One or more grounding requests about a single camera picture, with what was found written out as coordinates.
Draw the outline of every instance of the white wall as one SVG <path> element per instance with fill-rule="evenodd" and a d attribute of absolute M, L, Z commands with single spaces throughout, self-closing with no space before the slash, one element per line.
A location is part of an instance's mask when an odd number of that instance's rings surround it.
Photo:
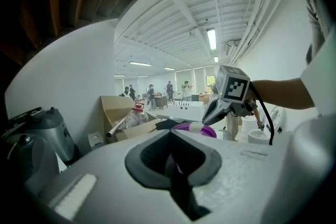
<path fill-rule="evenodd" d="M 124 79 L 124 86 L 129 87 L 130 85 L 133 86 L 135 95 L 137 96 L 139 94 L 138 80 L 137 79 Z"/>
<path fill-rule="evenodd" d="M 167 71 L 166 73 L 149 76 L 146 78 L 138 78 L 138 87 L 139 87 L 139 95 L 142 96 L 143 93 L 146 93 L 146 88 L 148 88 L 149 84 L 154 85 L 155 92 L 166 92 L 166 86 L 168 81 L 171 81 L 173 85 L 173 90 L 176 90 L 175 87 L 175 73 L 174 71 Z"/>
<path fill-rule="evenodd" d="M 255 47 L 237 66 L 251 80 L 297 78 L 306 68 L 306 53 L 311 43 L 306 0 L 282 0 Z M 317 115 L 315 108 L 286 109 L 285 131 Z"/>
<path fill-rule="evenodd" d="M 73 31 L 38 53 L 5 93 L 8 117 L 42 106 L 59 109 L 83 153 L 87 134 L 103 134 L 101 95 L 115 95 L 114 28 L 109 21 Z"/>
<path fill-rule="evenodd" d="M 124 84 L 122 83 L 122 79 L 114 79 L 114 87 L 116 88 L 116 96 L 119 96 L 124 91 Z"/>
<path fill-rule="evenodd" d="M 215 64 L 207 65 L 207 66 L 214 66 L 215 74 L 216 74 L 219 69 L 220 63 L 215 63 Z M 165 73 L 154 75 L 154 76 L 149 76 L 146 78 L 138 78 L 139 94 L 142 95 L 143 93 L 146 93 L 145 90 L 146 88 L 148 88 L 149 84 L 154 85 L 154 90 L 156 92 L 166 92 L 166 86 L 168 84 L 168 81 L 171 81 L 173 85 L 173 90 L 176 91 L 176 83 L 175 83 L 175 72 L 176 71 L 167 71 Z M 190 74 L 191 74 L 190 76 L 192 79 L 189 80 L 189 84 L 195 86 L 194 68 L 190 69 Z"/>
<path fill-rule="evenodd" d="M 188 81 L 189 85 L 195 85 L 194 82 L 194 71 L 192 69 L 180 71 L 175 73 L 176 76 L 176 87 L 175 91 L 182 91 L 182 85 L 184 85 L 185 81 Z"/>
<path fill-rule="evenodd" d="M 205 92 L 206 91 L 205 69 L 203 67 L 195 68 L 194 75 L 195 75 L 195 82 L 193 88 L 195 90 L 195 93 Z"/>

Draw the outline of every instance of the red cap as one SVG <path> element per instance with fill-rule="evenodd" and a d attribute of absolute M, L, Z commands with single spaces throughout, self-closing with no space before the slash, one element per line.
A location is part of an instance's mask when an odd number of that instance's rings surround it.
<path fill-rule="evenodd" d="M 135 103 L 135 107 L 132 108 L 132 110 L 142 112 L 144 106 L 143 103 Z"/>

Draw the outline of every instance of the cardboard box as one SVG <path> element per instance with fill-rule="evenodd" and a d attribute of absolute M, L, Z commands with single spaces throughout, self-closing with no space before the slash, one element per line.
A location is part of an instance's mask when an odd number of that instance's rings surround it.
<path fill-rule="evenodd" d="M 106 134 L 115 126 L 116 121 L 121 120 L 131 111 L 135 103 L 131 98 L 126 97 L 101 96 L 100 98 L 103 108 L 104 134 Z M 106 142 L 110 144 L 150 132 L 155 127 L 155 123 L 160 120 L 148 113 L 146 114 L 149 120 L 147 123 L 118 132 L 109 139 L 104 135 Z"/>

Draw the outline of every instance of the plastic bottle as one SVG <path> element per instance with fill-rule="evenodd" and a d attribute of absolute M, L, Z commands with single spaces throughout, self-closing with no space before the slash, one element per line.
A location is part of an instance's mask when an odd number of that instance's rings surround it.
<path fill-rule="evenodd" d="M 148 122 L 148 115 L 143 111 L 143 107 L 143 103 L 135 103 L 135 107 L 132 108 L 132 111 L 127 115 L 125 120 L 127 129 Z"/>

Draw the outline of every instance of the purple bowl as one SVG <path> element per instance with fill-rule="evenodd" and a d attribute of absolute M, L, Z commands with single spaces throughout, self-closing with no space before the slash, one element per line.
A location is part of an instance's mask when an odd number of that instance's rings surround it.
<path fill-rule="evenodd" d="M 189 125 L 190 125 L 190 122 L 181 123 L 179 125 L 174 126 L 172 129 L 173 130 L 183 130 L 183 131 L 189 131 L 190 132 Z M 204 125 L 203 128 L 201 129 L 201 135 L 217 138 L 217 135 L 216 135 L 215 131 L 211 127 L 206 126 L 206 125 Z"/>

